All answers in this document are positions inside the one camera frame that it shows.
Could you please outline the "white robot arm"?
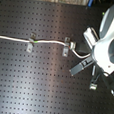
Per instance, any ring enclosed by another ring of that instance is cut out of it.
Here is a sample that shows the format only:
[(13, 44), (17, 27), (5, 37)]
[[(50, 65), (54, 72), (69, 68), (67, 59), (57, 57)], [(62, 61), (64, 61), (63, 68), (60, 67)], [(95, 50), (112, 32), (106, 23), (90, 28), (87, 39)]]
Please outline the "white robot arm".
[(83, 61), (70, 69), (70, 73), (75, 75), (87, 66), (94, 64), (90, 89), (95, 90), (98, 77), (102, 77), (114, 94), (114, 78), (111, 76), (114, 72), (114, 5), (108, 8), (104, 14), (99, 34), (97, 35), (92, 27), (87, 28), (83, 35), (91, 53), (83, 56)]

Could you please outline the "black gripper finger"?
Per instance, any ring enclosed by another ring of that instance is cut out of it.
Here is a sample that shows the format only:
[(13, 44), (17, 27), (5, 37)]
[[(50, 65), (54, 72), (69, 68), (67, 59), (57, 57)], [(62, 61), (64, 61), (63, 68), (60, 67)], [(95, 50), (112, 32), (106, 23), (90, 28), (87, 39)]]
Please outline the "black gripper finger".
[(93, 66), (93, 73), (92, 73), (92, 79), (91, 83), (89, 85), (90, 90), (96, 90), (97, 89), (97, 80), (101, 76), (102, 70), (99, 66)]

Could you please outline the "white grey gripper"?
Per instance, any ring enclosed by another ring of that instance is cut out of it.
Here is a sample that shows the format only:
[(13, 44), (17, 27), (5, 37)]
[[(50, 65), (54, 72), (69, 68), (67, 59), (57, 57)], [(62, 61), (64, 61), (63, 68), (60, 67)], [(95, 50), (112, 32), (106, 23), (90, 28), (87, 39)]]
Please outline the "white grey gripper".
[(102, 70), (102, 76), (104, 78), (110, 76), (114, 72), (114, 37), (110, 35), (98, 38), (92, 27), (89, 27), (83, 35), (92, 54), (70, 69), (70, 73), (75, 75), (96, 62), (96, 66)]

